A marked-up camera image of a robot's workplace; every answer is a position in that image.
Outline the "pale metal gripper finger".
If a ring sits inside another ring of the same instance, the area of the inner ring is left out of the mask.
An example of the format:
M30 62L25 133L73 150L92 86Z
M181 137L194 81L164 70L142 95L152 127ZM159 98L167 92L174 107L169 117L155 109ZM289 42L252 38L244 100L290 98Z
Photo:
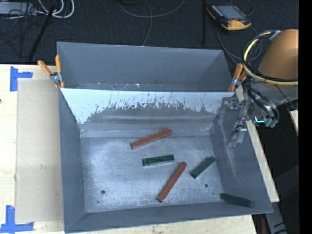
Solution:
M238 99L236 98L223 98L220 106L217 110L215 121L219 121L224 118L228 113L238 109Z
M244 136L247 132L247 128L243 125L237 125L233 132L231 133L230 140L228 141L228 145L230 147L235 147L237 144L241 144Z

